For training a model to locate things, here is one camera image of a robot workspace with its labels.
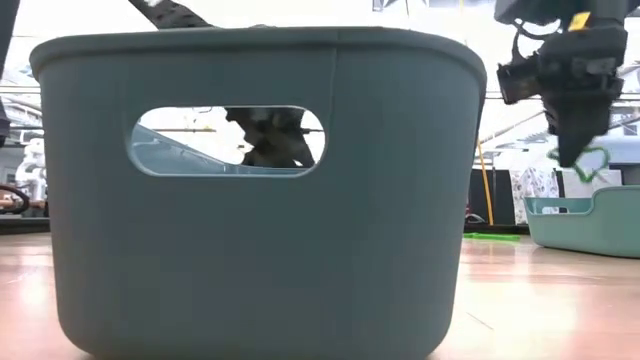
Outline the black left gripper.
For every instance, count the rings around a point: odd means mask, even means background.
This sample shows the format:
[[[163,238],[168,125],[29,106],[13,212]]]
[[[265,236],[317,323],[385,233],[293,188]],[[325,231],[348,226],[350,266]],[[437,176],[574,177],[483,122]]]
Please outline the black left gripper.
[[[268,168],[310,168],[315,164],[302,128],[304,109],[295,107],[225,107],[228,122],[244,131],[252,149],[242,165]]]

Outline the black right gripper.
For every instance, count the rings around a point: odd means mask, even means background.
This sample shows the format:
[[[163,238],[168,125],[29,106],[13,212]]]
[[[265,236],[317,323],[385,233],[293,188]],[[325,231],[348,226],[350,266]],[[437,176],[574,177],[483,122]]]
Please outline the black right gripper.
[[[557,137],[561,167],[573,166],[583,150],[608,132],[611,104],[622,91],[617,75],[627,31],[596,26],[553,35],[538,50],[538,81],[549,123]]]

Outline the white draped cloth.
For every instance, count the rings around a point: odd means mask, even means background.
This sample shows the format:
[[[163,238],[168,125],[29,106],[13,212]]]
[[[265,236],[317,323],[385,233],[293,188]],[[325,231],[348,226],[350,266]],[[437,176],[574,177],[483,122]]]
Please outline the white draped cloth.
[[[622,174],[620,170],[602,170],[590,183],[583,183],[574,170],[563,170],[562,181],[565,198],[591,198],[599,189],[621,186]]]

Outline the patterned white cloth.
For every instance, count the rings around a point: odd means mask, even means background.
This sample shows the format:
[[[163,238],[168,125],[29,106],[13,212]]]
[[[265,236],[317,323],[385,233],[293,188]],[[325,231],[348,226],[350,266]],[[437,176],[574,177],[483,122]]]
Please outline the patterned white cloth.
[[[559,185],[553,169],[526,168],[509,171],[516,225],[526,225],[524,199],[527,197],[558,198]]]

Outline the light teal plastic basket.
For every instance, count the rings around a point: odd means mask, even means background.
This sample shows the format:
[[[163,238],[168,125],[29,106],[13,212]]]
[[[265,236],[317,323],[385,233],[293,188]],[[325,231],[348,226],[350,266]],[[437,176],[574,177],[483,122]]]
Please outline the light teal plastic basket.
[[[586,198],[524,199],[529,232],[542,247],[640,259],[640,185]]]

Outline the black computer case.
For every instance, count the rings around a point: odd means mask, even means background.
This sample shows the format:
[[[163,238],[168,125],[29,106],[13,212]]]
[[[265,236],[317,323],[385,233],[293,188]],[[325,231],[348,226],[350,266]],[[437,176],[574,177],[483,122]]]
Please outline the black computer case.
[[[508,170],[488,170],[488,185],[491,195],[495,225],[514,225],[515,213],[511,178]],[[472,213],[488,221],[484,179],[480,169],[473,169],[468,193],[468,205]]]

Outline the dark teal plastic basket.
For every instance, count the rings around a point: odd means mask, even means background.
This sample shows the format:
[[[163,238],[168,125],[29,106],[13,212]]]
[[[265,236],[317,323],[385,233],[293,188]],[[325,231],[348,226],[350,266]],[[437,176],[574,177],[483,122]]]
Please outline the dark teal plastic basket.
[[[487,74],[383,27],[60,37],[41,89],[58,317],[100,360],[426,360],[452,316]],[[161,107],[296,106],[325,150],[294,175],[161,174]]]

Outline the black curved tube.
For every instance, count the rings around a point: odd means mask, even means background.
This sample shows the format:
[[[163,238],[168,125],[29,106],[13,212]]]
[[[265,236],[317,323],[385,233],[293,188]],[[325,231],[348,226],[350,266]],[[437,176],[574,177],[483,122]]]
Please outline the black curved tube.
[[[8,208],[0,204],[0,215],[5,215],[5,214],[19,215],[29,209],[30,198],[23,191],[19,190],[16,187],[12,187],[5,184],[0,184],[0,190],[9,192],[10,194],[13,194],[17,198],[19,198],[18,205],[15,204],[15,201],[12,201],[12,205]]]

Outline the black metal table frame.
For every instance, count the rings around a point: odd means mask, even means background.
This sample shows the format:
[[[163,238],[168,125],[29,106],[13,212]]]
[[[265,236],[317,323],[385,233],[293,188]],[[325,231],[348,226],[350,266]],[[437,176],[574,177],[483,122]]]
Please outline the black metal table frame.
[[[48,218],[0,217],[0,235],[47,233],[50,231]],[[529,235],[527,225],[487,225],[467,223],[465,233]]]

